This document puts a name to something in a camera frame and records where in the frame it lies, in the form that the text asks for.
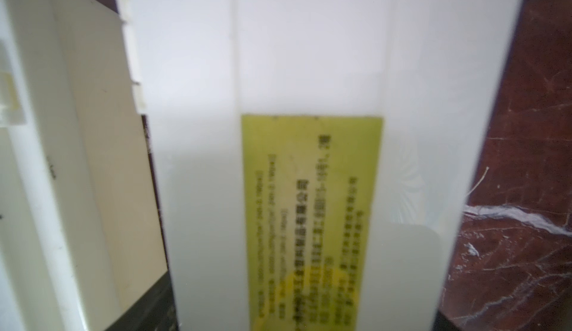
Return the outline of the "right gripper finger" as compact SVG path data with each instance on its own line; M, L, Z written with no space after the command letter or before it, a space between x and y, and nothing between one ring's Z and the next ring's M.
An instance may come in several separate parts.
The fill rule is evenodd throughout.
M167 271L107 331L177 331L179 322Z

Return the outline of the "dispenser tray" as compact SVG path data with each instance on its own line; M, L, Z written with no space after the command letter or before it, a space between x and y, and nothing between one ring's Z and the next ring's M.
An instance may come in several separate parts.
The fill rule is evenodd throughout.
M107 330L168 271L122 28L1 0L3 330Z

